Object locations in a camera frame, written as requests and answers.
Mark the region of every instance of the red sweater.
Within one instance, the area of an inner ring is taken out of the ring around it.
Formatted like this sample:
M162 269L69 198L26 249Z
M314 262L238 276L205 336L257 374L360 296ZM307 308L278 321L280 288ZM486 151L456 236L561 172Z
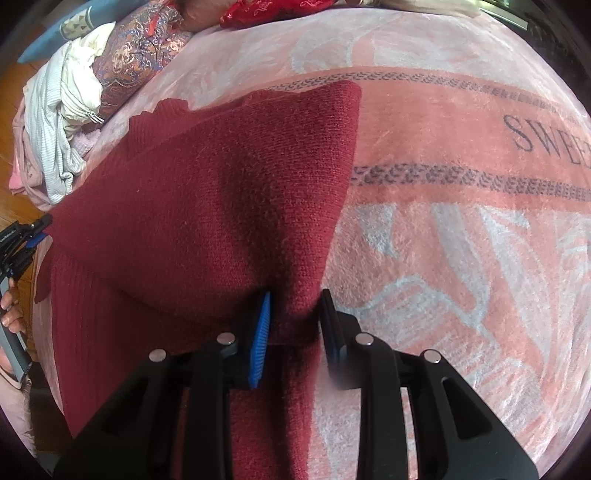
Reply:
M307 478L320 351L311 313L349 185L360 96L337 82L195 112L169 99L130 119L53 210L40 273L74 434L150 350L195 349L268 287L275 346L262 386L232 393L235 478Z

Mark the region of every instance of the metal screw head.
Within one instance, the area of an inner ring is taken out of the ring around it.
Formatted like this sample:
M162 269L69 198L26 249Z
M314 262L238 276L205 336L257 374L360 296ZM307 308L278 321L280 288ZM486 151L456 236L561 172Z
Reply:
M432 364L438 364L441 361L441 354L437 350L425 350L423 357Z
M355 341L360 345L369 346L374 342L374 337L368 333L361 332L355 335Z
M236 341L236 336L232 332L223 332L217 336L217 342L220 345L231 345Z
M152 362L161 362L166 358L166 351L162 350L161 348L157 348L156 350L152 350L148 355L148 358Z

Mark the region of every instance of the bed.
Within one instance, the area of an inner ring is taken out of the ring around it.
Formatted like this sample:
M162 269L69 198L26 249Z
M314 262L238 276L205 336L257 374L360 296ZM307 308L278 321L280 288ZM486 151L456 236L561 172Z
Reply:
M199 109L342 79L362 108L323 286L393 348L442 351L540 475L574 478L591 430L591 121L499 22L333 9L196 34L102 127L76 188L162 99ZM61 405L51 295L38 300L33 336ZM323 370L307 475L352 478L359 399L328 395Z

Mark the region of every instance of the blue pillow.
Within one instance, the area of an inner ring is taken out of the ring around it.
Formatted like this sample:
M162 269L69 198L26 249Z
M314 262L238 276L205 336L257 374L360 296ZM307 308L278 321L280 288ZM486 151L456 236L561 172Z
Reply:
M83 37L106 23L117 22L148 0L90 0L60 18L19 57L19 63L48 59L69 40Z

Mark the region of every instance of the wooden floor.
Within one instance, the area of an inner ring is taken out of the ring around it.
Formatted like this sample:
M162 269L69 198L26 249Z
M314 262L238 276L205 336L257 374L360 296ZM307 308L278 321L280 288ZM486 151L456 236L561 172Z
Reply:
M43 28L39 26L31 34L36 38ZM23 50L29 41L23 43ZM20 52L15 52L15 59ZM41 212L33 206L28 197L22 194L12 195L8 190L8 179L12 172L14 141L12 137L12 119L16 115L22 98L22 88L44 62L20 65L14 61L0 76L0 230L18 220L21 223L35 221ZM21 293L21 305L27 324L27 343L31 356L36 359L35 345L31 336L31 292L32 267L23 275L18 287Z

